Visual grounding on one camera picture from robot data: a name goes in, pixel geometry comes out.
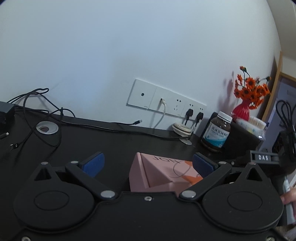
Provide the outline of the person right hand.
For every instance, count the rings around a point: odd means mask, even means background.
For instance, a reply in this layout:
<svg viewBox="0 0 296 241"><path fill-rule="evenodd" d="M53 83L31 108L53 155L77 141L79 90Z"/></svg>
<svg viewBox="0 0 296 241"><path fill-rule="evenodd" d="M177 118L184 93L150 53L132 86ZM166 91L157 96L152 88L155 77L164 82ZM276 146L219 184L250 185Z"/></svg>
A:
<svg viewBox="0 0 296 241"><path fill-rule="evenodd" d="M296 189L291 188L287 193L284 193L280 196L282 203L284 205L295 202L296 201Z"/></svg>

